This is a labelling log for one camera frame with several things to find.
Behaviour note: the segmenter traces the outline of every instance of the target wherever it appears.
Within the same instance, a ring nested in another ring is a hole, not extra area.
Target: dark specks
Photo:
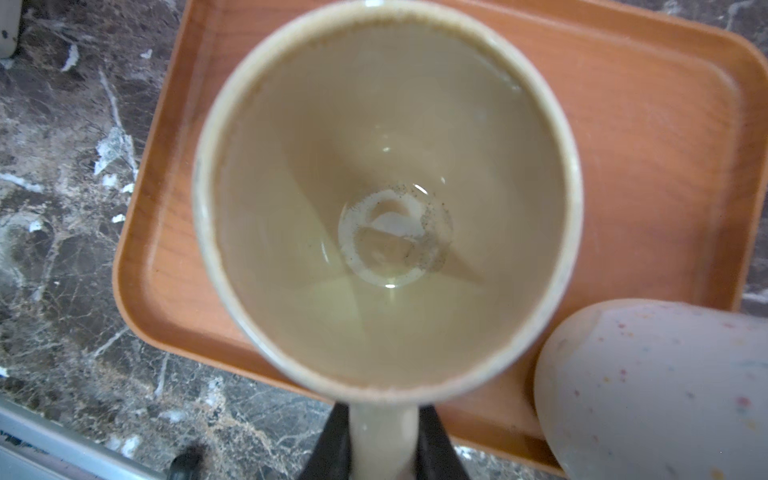
[[[667,469],[667,473],[670,474],[670,478],[679,478],[677,470],[675,470],[672,465],[666,463],[664,464],[664,467]]]

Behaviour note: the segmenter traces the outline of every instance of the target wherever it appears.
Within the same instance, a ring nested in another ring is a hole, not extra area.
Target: speckled mug
[[[536,409],[574,480],[768,478],[768,321],[614,300],[552,334]]]

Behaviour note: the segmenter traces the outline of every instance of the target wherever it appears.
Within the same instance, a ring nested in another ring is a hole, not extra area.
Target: mug
[[[427,2],[329,5],[255,47],[197,145],[208,275],[276,368],[350,403],[356,480],[412,468],[418,405],[517,359],[574,266],[578,152],[534,66]]]
[[[574,480],[747,480],[768,470],[768,321],[612,300],[541,351],[536,412]]]

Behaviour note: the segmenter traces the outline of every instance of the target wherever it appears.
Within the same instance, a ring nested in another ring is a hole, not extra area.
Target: dark marble surface
[[[768,52],[768,2],[634,0]],[[156,350],[120,318],[111,264],[183,0],[30,0],[0,61],[0,391],[162,470],[289,478],[329,407]],[[743,309],[768,316],[768,215]],[[551,478],[457,448],[473,478]]]

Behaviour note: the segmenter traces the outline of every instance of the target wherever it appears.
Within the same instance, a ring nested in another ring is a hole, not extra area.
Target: plastic tray
[[[115,298],[142,339],[306,395],[262,359],[209,284],[190,177],[207,110],[237,62],[321,3],[188,0],[114,263]],[[728,32],[616,3],[444,3],[533,61],[579,145],[584,237],[551,328],[621,297],[738,308],[766,187],[766,59]],[[533,406],[540,346],[439,411],[456,441],[563,475]]]

